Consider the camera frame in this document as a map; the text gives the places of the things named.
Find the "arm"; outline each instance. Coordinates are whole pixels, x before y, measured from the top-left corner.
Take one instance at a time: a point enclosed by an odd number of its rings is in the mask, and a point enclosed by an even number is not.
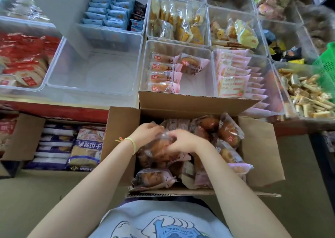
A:
[[[162,131],[162,126],[144,123],[130,135],[130,138],[134,140],[138,149]],[[132,142],[122,141],[38,223],[28,238],[89,236],[106,213],[133,154]]]
[[[234,173],[210,142],[183,130],[175,130],[170,134],[177,141],[169,146],[169,151],[195,152],[200,157],[234,237],[291,237],[271,210]]]

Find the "white t-shirt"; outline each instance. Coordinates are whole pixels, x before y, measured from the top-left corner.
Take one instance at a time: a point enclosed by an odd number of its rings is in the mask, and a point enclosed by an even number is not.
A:
[[[110,210],[89,238],[231,238],[228,228],[196,203],[138,200]]]

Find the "hand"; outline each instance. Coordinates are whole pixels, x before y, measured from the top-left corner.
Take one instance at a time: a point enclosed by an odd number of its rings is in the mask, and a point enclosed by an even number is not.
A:
[[[158,133],[164,131],[163,126],[159,126],[154,122],[144,123],[137,127],[137,129],[129,136],[136,144],[136,150],[153,141]]]
[[[186,130],[172,130],[169,132],[170,136],[176,137],[177,140],[167,147],[168,152],[185,152],[196,153],[199,144],[206,144],[208,141],[198,137]]]

